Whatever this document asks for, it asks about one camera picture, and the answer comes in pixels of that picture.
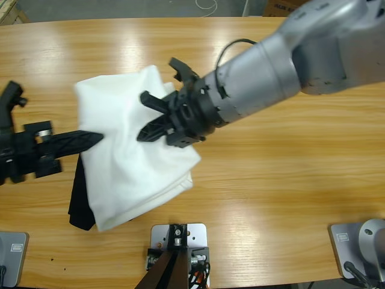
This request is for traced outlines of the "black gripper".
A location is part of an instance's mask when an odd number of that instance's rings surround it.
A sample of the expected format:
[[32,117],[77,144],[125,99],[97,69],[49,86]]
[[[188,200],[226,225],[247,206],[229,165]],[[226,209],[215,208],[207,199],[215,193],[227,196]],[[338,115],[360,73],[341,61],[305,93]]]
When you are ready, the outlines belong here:
[[101,133],[81,130],[53,135],[50,121],[27,124],[18,133],[2,130],[1,184],[7,178],[15,184],[24,182],[30,173],[36,178],[60,173],[57,158],[87,151],[89,146],[77,144],[96,144],[102,139]]
[[193,143],[206,140],[216,128],[224,126],[218,107],[209,96],[209,87],[203,79],[191,87],[182,87],[163,99],[142,92],[140,102],[147,108],[167,114],[147,123],[138,133],[137,141],[154,142],[163,135],[169,146],[185,148]]

